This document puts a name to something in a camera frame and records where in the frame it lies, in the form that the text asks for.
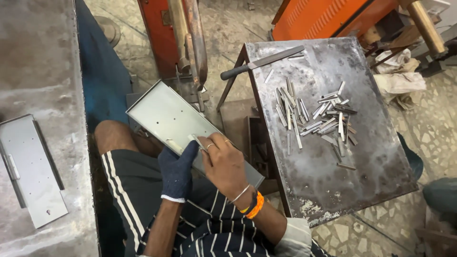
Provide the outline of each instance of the blue work glove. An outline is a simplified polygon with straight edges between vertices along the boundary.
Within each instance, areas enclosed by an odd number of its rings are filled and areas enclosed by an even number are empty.
[[[192,162],[198,153],[198,143],[192,140],[181,157],[164,147],[158,160],[164,184],[161,198],[185,203],[192,191]]]

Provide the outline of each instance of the silver bangle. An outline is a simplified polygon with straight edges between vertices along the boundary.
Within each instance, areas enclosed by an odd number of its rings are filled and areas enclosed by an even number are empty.
[[[236,200],[238,200],[238,198],[240,198],[240,196],[242,194],[244,194],[246,192],[246,190],[248,190],[248,188],[250,187],[251,185],[249,184],[242,192],[241,194],[239,194],[233,201],[231,201],[230,203],[234,203]]]

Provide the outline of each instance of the black shorts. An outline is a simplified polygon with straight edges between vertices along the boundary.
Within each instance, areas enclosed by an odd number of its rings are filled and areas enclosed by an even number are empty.
[[[162,202],[159,162],[139,152],[113,150],[102,155],[102,163],[114,206],[122,217],[127,234],[125,256],[135,257],[138,247],[145,245],[141,238]],[[189,200],[210,211],[216,191],[216,187],[207,179],[194,179]]]

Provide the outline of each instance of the grey metal workbench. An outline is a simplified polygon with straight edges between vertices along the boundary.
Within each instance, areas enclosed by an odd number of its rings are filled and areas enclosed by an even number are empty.
[[[0,3],[0,116],[31,113],[68,214],[35,229],[0,161],[0,256],[98,256],[74,2]]]
[[[355,37],[246,43],[235,67],[304,45],[304,59],[287,58],[249,71],[260,116],[270,135],[276,178],[287,216],[306,218],[316,226],[369,206],[418,190],[398,136]],[[271,69],[274,73],[265,84]],[[349,146],[355,171],[336,166],[331,145],[318,135],[301,137],[299,150],[292,132],[287,155],[287,130],[275,110],[276,87],[294,83],[311,113],[318,99],[346,82],[342,97],[358,111],[352,127],[359,144]],[[230,79],[218,109],[228,95]]]

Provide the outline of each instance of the finger ring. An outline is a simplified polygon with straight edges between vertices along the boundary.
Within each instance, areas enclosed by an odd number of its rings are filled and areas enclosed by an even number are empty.
[[[208,148],[209,148],[211,145],[215,145],[215,144],[213,144],[213,143],[209,144],[209,145],[206,147],[206,150],[208,150]]]

